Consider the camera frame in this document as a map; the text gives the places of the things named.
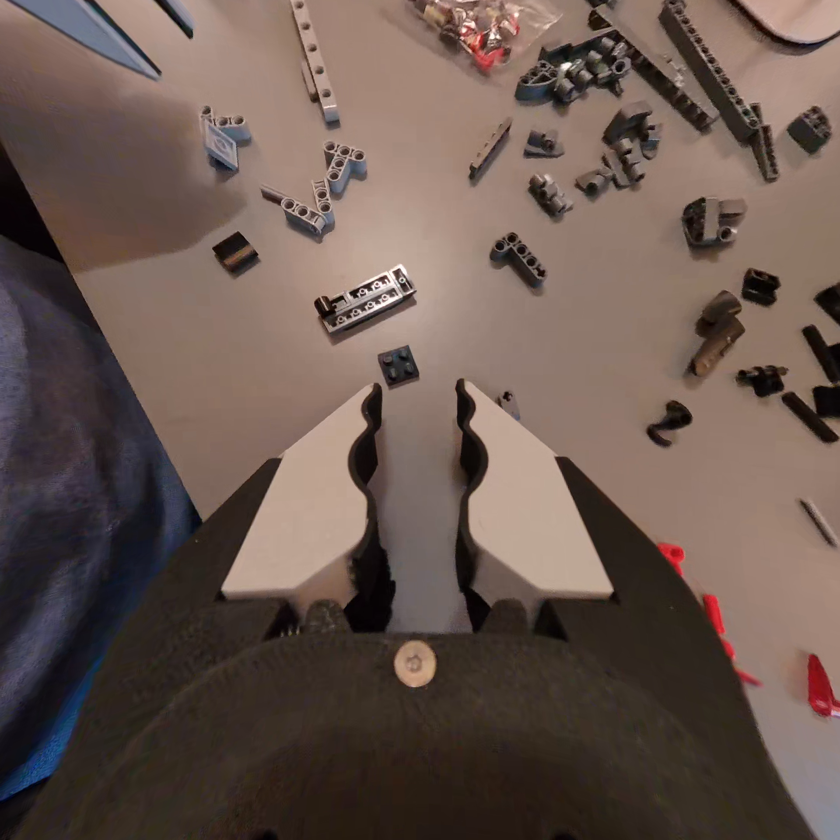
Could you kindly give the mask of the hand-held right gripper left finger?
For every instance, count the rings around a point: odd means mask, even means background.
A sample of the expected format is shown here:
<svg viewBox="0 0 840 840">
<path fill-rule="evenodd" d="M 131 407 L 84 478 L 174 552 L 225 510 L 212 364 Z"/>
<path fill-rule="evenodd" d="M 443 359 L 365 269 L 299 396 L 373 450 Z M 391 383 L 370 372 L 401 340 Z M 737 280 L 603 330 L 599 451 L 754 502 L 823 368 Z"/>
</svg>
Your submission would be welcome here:
<svg viewBox="0 0 840 840">
<path fill-rule="evenodd" d="M 281 599 L 299 618 L 331 601 L 352 629 L 387 628 L 396 584 L 370 488 L 382 398 L 367 385 L 280 456 L 222 583 L 226 600 Z"/>
</svg>

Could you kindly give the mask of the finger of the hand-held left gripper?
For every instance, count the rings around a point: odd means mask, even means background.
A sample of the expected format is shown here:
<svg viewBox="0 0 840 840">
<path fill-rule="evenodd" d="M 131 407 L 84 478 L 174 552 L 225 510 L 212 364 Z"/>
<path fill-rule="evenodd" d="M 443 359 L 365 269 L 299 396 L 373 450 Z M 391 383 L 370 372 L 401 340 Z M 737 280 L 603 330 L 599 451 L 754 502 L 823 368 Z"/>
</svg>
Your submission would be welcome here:
<svg viewBox="0 0 840 840">
<path fill-rule="evenodd" d="M 96 2 L 12 1 L 38 20 L 111 62 L 157 80 L 161 69 Z"/>
<path fill-rule="evenodd" d="M 194 38 L 194 18 L 183 1 L 157 0 L 154 2 L 186 37 L 189 39 Z"/>
</svg>

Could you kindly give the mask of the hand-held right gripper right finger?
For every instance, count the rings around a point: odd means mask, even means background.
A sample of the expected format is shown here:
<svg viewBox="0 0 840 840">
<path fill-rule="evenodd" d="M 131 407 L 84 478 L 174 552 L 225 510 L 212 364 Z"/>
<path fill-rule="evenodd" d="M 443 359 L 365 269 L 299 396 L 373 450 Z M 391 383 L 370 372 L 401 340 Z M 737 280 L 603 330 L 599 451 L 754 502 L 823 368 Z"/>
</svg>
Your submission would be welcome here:
<svg viewBox="0 0 840 840">
<path fill-rule="evenodd" d="M 459 503 L 455 567 L 469 616 L 512 600 L 536 616 L 552 599 L 607 601 L 614 585 L 555 452 L 458 379 Z"/>
</svg>

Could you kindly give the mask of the black square lego plate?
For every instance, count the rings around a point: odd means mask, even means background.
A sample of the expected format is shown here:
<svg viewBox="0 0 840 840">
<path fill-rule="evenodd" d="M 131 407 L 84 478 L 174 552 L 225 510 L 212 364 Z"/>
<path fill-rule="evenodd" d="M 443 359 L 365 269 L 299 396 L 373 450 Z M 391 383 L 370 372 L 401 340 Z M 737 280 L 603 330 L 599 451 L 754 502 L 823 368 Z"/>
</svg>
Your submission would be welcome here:
<svg viewBox="0 0 840 840">
<path fill-rule="evenodd" d="M 419 369 L 408 344 L 379 353 L 377 363 L 389 389 L 419 379 Z"/>
</svg>

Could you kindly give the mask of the long light grey lego beam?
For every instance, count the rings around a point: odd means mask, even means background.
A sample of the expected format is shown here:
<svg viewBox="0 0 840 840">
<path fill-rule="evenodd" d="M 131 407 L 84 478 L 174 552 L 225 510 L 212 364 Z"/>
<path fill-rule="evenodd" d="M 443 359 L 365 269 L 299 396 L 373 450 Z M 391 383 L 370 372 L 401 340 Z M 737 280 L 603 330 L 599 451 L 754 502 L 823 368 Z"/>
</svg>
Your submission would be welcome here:
<svg viewBox="0 0 840 840">
<path fill-rule="evenodd" d="M 301 42 L 301 74 L 309 99 L 319 105 L 324 122 L 331 128 L 337 127 L 340 125 L 339 105 L 324 63 L 308 2 L 289 1 L 289 4 Z"/>
</svg>

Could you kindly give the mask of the black hook-shaped lego piece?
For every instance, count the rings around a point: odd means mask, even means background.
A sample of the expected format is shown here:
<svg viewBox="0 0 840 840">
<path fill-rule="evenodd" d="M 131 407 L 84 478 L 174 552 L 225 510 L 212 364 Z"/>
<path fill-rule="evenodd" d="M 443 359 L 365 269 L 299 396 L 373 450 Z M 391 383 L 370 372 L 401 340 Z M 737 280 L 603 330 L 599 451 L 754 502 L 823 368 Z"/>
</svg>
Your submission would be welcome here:
<svg viewBox="0 0 840 840">
<path fill-rule="evenodd" d="M 660 448 L 669 448 L 675 442 L 673 434 L 692 425 L 692 412 L 679 401 L 669 401 L 664 415 L 646 427 L 647 437 Z"/>
</svg>

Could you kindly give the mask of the long black lego brick assembly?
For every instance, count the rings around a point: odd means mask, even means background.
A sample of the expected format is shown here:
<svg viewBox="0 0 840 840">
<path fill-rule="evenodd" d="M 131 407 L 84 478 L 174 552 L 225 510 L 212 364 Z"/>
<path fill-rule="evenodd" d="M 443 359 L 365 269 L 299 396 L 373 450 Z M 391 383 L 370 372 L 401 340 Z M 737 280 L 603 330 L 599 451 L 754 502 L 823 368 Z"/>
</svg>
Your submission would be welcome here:
<svg viewBox="0 0 840 840">
<path fill-rule="evenodd" d="M 341 292 L 313 302 L 328 334 L 349 331 L 413 298 L 417 288 L 403 265 L 397 265 Z"/>
</svg>

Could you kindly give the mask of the black smooth lego tile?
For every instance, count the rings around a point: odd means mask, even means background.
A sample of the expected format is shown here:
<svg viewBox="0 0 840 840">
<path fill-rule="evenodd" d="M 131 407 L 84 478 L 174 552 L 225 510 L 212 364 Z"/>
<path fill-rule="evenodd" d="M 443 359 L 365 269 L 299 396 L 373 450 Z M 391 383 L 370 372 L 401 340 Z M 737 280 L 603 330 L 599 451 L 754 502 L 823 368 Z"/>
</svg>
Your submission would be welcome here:
<svg viewBox="0 0 840 840">
<path fill-rule="evenodd" d="M 239 277 L 259 263 L 259 253 L 241 232 L 235 231 L 212 246 L 217 263 L 226 272 Z"/>
</svg>

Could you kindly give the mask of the thin grey lego axle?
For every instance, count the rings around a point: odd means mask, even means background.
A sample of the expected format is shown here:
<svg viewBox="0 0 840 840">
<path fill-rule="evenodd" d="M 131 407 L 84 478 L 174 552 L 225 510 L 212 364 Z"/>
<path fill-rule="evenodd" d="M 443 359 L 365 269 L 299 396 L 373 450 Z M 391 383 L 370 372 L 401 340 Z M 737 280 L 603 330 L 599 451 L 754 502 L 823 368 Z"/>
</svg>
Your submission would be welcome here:
<svg viewBox="0 0 840 840">
<path fill-rule="evenodd" d="M 828 546 L 831 548 L 838 550 L 839 549 L 839 538 L 835 533 L 834 529 L 817 508 L 816 504 L 808 499 L 800 498 L 797 500 L 800 507 L 803 509 L 805 514 L 808 518 L 813 522 L 815 528 L 821 534 L 822 538 L 826 542 Z"/>
</svg>

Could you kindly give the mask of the thin dark grey lego plate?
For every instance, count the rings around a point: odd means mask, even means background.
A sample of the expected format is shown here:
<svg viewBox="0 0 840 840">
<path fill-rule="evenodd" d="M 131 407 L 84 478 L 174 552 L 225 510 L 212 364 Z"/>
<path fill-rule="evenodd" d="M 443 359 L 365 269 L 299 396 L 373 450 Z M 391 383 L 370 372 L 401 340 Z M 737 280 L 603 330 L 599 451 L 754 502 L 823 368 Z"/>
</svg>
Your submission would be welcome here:
<svg viewBox="0 0 840 840">
<path fill-rule="evenodd" d="M 484 142 L 469 163 L 469 181 L 478 182 L 483 177 L 485 170 L 496 159 L 501 149 L 509 139 L 512 126 L 512 117 L 502 120 L 489 139 Z"/>
</svg>

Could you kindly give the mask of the light grey short beam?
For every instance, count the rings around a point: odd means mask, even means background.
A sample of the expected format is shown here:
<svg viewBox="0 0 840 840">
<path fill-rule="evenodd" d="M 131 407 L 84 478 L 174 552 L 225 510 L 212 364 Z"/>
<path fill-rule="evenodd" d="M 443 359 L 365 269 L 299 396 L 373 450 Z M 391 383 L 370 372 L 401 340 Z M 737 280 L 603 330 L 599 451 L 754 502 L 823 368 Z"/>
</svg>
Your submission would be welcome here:
<svg viewBox="0 0 840 840">
<path fill-rule="evenodd" d="M 212 106 L 205 105 L 200 108 L 198 117 L 202 136 L 205 140 L 209 140 L 211 136 L 221 137 L 224 135 L 237 146 L 250 144 L 252 141 L 249 125 L 245 118 L 240 115 L 217 116 Z"/>
</svg>

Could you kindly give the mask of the light grey T-shaped beam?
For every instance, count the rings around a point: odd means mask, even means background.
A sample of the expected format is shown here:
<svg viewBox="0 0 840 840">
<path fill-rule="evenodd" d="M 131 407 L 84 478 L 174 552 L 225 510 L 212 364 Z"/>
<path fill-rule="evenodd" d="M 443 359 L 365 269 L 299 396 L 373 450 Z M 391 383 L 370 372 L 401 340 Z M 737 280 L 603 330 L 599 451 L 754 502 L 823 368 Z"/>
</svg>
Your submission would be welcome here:
<svg viewBox="0 0 840 840">
<path fill-rule="evenodd" d="M 367 159 L 361 148 L 331 140 L 325 141 L 322 148 L 327 163 L 325 182 L 331 195 L 342 195 L 352 177 L 366 178 Z"/>
</svg>

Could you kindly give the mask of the person's blue clothing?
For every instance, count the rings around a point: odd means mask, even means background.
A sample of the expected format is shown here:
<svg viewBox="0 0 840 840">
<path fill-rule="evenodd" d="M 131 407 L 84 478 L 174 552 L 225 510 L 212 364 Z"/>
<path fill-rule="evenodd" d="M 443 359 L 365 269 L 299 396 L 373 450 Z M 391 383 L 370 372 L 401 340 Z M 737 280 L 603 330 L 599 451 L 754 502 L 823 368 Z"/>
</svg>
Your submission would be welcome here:
<svg viewBox="0 0 840 840">
<path fill-rule="evenodd" d="M 125 618 L 201 522 L 68 269 L 1 244 L 1 783 L 54 773 Z"/>
</svg>

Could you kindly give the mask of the light grey L-shaped beam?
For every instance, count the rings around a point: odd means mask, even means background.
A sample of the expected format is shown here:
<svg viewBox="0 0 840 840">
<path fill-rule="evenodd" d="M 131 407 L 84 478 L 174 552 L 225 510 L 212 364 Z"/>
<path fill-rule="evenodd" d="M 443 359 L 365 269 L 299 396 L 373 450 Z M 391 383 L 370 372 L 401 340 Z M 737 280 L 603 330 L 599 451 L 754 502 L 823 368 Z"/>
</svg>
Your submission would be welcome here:
<svg viewBox="0 0 840 840">
<path fill-rule="evenodd" d="M 307 204 L 279 193 L 280 208 L 290 226 L 314 238 L 322 238 L 334 229 L 331 192 L 325 179 L 311 182 L 312 203 Z"/>
</svg>

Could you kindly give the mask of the group of small black pieces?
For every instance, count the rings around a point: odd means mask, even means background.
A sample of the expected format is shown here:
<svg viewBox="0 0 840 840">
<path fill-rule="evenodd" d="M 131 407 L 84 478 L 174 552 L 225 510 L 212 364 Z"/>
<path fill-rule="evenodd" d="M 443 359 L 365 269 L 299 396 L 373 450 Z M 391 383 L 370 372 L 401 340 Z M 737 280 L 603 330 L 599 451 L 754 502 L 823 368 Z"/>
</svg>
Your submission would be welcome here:
<svg viewBox="0 0 840 840">
<path fill-rule="evenodd" d="M 781 279 L 778 276 L 762 269 L 748 268 L 742 279 L 740 297 L 722 290 L 711 299 L 696 321 L 696 334 L 702 342 L 688 362 L 688 374 L 701 379 L 713 372 L 745 333 L 740 320 L 742 303 L 747 301 L 769 308 L 777 302 L 780 288 Z M 801 332 L 827 379 L 827 385 L 813 387 L 811 403 L 785 388 L 784 378 L 788 369 L 782 365 L 754 365 L 738 371 L 734 380 L 739 387 L 749 388 L 760 399 L 779 396 L 782 404 L 811 434 L 822 443 L 836 444 L 838 432 L 827 421 L 837 421 L 839 417 L 838 343 L 827 343 L 814 324 L 804 326 Z"/>
</svg>

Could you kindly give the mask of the dark grey L-shaped beam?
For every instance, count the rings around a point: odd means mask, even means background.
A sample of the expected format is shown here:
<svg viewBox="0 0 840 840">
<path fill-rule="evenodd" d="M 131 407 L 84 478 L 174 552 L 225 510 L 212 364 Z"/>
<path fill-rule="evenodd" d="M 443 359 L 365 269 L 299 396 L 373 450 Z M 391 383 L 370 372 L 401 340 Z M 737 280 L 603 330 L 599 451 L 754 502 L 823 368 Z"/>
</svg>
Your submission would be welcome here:
<svg viewBox="0 0 840 840">
<path fill-rule="evenodd" d="M 515 232 L 505 234 L 495 241 L 490 249 L 490 260 L 513 268 L 530 288 L 543 287 L 547 270 Z"/>
</svg>

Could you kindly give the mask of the clear bag of red pieces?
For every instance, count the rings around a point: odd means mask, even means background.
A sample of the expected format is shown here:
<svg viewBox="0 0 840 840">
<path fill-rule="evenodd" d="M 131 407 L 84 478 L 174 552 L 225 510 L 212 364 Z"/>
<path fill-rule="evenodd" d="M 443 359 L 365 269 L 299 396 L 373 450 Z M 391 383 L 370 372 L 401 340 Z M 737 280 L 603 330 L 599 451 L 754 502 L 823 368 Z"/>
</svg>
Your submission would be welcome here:
<svg viewBox="0 0 840 840">
<path fill-rule="evenodd" d="M 406 20 L 445 56 L 491 75 L 561 21 L 559 2 L 405 1 Z"/>
</svg>

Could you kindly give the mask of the group of small dark grey connectors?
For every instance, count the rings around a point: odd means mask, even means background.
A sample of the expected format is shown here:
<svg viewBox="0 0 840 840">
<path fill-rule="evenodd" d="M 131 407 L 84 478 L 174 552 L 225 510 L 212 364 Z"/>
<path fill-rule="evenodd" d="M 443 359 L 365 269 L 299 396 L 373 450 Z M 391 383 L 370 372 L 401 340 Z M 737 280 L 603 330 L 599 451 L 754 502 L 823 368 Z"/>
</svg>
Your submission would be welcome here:
<svg viewBox="0 0 840 840">
<path fill-rule="evenodd" d="M 617 96 L 623 93 L 623 79 L 632 67 L 624 42 L 604 38 L 585 59 L 560 67 L 560 79 L 551 100 L 562 109 L 587 95 L 591 88 L 607 89 Z M 575 187 L 586 197 L 603 195 L 610 185 L 626 189 L 646 176 L 644 162 L 658 152 L 660 135 L 646 142 L 620 140 L 605 145 L 601 165 L 580 175 Z M 528 191 L 550 217 L 561 217 L 572 209 L 572 201 L 548 174 L 535 174 L 529 179 Z"/>
</svg>

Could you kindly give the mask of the dark grey panel piece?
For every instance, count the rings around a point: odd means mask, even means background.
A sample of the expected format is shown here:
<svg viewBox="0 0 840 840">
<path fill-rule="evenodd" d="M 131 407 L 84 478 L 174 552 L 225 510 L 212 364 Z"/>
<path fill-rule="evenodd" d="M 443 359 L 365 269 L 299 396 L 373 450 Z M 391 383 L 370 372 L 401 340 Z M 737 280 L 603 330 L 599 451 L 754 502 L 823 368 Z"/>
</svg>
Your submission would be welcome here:
<svg viewBox="0 0 840 840">
<path fill-rule="evenodd" d="M 742 198 L 702 196 L 688 203 L 680 223 L 690 249 L 718 249 L 733 245 L 749 210 Z"/>
</svg>

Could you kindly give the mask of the dark grey half-round beam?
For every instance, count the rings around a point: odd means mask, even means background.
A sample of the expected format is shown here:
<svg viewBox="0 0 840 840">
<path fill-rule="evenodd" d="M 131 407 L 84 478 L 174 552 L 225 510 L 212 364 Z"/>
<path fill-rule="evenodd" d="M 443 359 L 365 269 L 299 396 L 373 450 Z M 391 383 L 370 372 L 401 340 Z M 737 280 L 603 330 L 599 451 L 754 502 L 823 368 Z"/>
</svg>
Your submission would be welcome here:
<svg viewBox="0 0 840 840">
<path fill-rule="evenodd" d="M 560 68 L 554 63 L 540 59 L 520 76 L 514 91 L 518 102 L 548 102 L 560 79 Z"/>
</svg>

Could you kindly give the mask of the dark grey long wedge slope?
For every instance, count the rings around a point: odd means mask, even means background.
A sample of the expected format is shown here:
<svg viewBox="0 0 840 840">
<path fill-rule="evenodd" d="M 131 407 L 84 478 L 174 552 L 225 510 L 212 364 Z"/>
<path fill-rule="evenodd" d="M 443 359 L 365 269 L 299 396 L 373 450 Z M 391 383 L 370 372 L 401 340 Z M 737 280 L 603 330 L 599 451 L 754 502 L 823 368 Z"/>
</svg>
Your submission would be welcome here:
<svg viewBox="0 0 840 840">
<path fill-rule="evenodd" d="M 539 61 L 546 62 L 553 67 L 570 64 L 579 59 L 585 59 L 587 55 L 600 43 L 603 37 L 611 34 L 612 30 L 597 30 L 588 33 L 588 37 L 577 42 L 565 44 L 542 45 L 539 52 Z"/>
</svg>

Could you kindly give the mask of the dark grey curved slope brick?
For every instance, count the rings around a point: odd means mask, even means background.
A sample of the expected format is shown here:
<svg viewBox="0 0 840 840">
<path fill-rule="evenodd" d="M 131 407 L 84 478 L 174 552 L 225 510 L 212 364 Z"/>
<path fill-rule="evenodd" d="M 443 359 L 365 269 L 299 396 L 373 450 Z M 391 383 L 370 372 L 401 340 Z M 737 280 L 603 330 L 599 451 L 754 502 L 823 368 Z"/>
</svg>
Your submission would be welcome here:
<svg viewBox="0 0 840 840">
<path fill-rule="evenodd" d="M 654 117 L 653 107 L 647 100 L 624 104 L 607 124 L 602 136 L 605 145 L 614 145 L 620 140 L 646 142 L 654 135 L 660 135 L 662 123 Z"/>
</svg>

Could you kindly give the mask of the dark grey studded wedge plate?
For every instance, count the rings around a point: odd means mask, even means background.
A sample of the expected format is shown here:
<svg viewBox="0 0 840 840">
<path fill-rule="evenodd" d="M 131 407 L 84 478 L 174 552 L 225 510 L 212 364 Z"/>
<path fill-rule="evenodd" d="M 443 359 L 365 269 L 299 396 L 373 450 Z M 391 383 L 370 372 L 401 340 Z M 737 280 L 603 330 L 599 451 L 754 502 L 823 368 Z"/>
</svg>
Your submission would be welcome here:
<svg viewBox="0 0 840 840">
<path fill-rule="evenodd" d="M 775 155 L 772 129 L 763 118 L 760 103 L 752 102 L 750 107 L 758 121 L 758 129 L 750 140 L 753 156 L 764 181 L 767 183 L 777 182 L 780 177 L 780 170 Z"/>
</svg>

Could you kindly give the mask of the long dark grey smooth panel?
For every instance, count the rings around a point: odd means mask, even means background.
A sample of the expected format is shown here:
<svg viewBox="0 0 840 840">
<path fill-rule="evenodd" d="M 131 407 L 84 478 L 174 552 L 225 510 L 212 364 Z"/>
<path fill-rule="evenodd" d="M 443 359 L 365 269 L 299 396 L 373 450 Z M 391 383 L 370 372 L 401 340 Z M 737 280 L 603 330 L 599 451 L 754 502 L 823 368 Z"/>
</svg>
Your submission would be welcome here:
<svg viewBox="0 0 840 840">
<path fill-rule="evenodd" d="M 627 45 L 627 54 L 637 74 L 695 130 L 703 134 L 711 131 L 720 118 L 719 110 L 688 70 L 659 54 L 605 3 L 593 7 L 588 25 L 596 33 L 603 35 L 611 29 L 618 35 Z"/>
</svg>

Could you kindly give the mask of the dark grey curved holed block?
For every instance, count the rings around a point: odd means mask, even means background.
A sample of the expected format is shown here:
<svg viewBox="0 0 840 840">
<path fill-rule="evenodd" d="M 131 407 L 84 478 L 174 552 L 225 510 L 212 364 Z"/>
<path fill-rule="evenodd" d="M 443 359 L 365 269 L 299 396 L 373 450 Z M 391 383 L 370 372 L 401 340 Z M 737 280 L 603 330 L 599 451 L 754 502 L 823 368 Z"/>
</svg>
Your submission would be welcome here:
<svg viewBox="0 0 840 840">
<path fill-rule="evenodd" d="M 818 105 L 798 114 L 787 125 L 786 132 L 808 155 L 817 154 L 833 137 L 832 124 Z"/>
</svg>

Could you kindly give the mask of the long dark grey holed beam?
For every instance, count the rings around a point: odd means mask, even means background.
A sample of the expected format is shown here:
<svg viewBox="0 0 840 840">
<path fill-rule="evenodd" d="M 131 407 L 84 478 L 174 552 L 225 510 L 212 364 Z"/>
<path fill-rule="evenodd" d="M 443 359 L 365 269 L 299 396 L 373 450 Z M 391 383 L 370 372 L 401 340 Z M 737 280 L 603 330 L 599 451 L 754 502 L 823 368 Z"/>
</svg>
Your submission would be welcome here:
<svg viewBox="0 0 840 840">
<path fill-rule="evenodd" d="M 686 2 L 664 1 L 658 20 L 732 136 L 741 144 L 752 141 L 760 121 L 688 16 Z"/>
</svg>

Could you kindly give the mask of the white rounded base board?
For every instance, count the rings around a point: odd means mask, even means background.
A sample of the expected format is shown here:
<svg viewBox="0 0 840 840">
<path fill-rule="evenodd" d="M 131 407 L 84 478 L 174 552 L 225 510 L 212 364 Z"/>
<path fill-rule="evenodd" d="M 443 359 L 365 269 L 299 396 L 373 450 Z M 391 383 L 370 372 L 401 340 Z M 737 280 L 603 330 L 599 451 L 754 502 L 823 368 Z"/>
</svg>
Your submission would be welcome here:
<svg viewBox="0 0 840 840">
<path fill-rule="evenodd" d="M 838 1 L 733 1 L 763 32 L 794 47 L 817 47 L 839 36 Z"/>
</svg>

